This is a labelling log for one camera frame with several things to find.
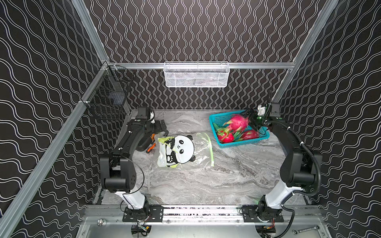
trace panda print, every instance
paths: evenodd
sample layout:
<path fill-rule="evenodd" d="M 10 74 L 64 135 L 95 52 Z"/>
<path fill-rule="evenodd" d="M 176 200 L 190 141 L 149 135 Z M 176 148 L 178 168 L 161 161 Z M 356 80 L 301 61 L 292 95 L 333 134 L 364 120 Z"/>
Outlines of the panda print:
<path fill-rule="evenodd" d="M 166 162 L 167 167 L 175 164 L 184 164 L 188 161 L 195 161 L 194 145 L 192 136 L 179 135 L 166 141 Z"/>

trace black wavy wallpaper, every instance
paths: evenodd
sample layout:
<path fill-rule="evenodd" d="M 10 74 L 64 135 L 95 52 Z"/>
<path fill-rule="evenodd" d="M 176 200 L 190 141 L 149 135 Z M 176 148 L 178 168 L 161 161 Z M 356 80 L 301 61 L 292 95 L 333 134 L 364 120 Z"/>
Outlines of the black wavy wallpaper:
<path fill-rule="evenodd" d="M 99 156 L 114 147 L 122 124 L 85 112 L 12 237 L 76 236 L 100 186 Z"/>
<path fill-rule="evenodd" d="M 282 113 L 323 154 L 312 198 L 334 238 L 381 237 L 381 1 L 339 1 Z"/>
<path fill-rule="evenodd" d="M 127 90 L 132 108 L 154 109 L 242 109 L 264 104 L 275 91 L 286 69 L 231 70 L 225 88 L 168 88 L 162 70 L 138 70 Z M 131 73 L 121 69 L 116 76 L 129 81 Z"/>
<path fill-rule="evenodd" d="M 0 217 L 101 63 L 71 1 L 0 0 Z"/>
<path fill-rule="evenodd" d="M 0 0 L 0 217 L 101 62 L 70 0 Z M 12 237 L 75 237 L 121 122 L 87 112 Z"/>
<path fill-rule="evenodd" d="M 112 62 L 291 62 L 325 0 L 85 0 Z"/>

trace ziplock bag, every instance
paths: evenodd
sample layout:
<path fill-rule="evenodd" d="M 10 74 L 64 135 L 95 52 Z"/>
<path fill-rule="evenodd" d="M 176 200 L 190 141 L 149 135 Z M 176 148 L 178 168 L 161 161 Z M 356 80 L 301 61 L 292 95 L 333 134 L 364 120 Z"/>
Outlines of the ziplock bag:
<path fill-rule="evenodd" d="M 205 132 L 176 136 L 155 135 L 157 166 L 190 170 L 214 166 L 212 143 Z"/>

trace green zipper seal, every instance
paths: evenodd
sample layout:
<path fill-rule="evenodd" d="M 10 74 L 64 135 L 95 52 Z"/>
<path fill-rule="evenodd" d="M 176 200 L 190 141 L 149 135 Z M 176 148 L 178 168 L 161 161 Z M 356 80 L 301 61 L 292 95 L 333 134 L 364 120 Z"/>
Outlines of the green zipper seal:
<path fill-rule="evenodd" d="M 214 167 L 214 158 L 213 158 L 213 147 L 212 147 L 212 141 L 210 140 L 210 137 L 208 136 L 208 134 L 206 134 L 205 132 L 203 132 L 207 137 L 208 137 L 208 140 L 209 140 L 209 148 L 210 148 L 210 161 L 211 161 L 211 165 L 212 167 Z"/>

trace marble table surface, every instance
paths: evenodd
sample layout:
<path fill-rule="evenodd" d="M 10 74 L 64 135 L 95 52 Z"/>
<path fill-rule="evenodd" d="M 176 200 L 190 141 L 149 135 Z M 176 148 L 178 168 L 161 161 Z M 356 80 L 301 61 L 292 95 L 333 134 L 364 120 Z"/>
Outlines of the marble table surface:
<path fill-rule="evenodd" d="M 256 144 L 220 148 L 212 133 L 209 116 L 223 111 L 155 110 L 157 120 L 165 120 L 169 135 L 206 132 L 213 146 L 214 167 L 188 171 L 163 170 L 156 165 L 154 152 L 135 151 L 133 161 L 144 171 L 141 193 L 150 204 L 257 204 L 280 180 L 279 168 L 285 155 L 276 136 Z M 142 173 L 135 166 L 137 184 Z M 119 204 L 121 198 L 105 191 L 102 204 Z M 306 204 L 294 195 L 287 204 Z"/>

